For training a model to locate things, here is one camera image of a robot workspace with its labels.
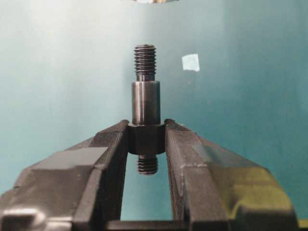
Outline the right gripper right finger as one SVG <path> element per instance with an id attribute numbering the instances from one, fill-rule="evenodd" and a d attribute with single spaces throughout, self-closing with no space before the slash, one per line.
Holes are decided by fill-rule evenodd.
<path id="1" fill-rule="evenodd" d="M 167 119 L 172 213 L 191 231 L 296 231 L 293 205 L 269 170 Z"/>

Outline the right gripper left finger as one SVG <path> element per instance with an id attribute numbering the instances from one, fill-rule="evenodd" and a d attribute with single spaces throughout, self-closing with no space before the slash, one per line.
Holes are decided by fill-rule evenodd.
<path id="1" fill-rule="evenodd" d="M 0 197 L 3 231 L 99 231 L 121 216 L 128 122 L 25 168 Z"/>

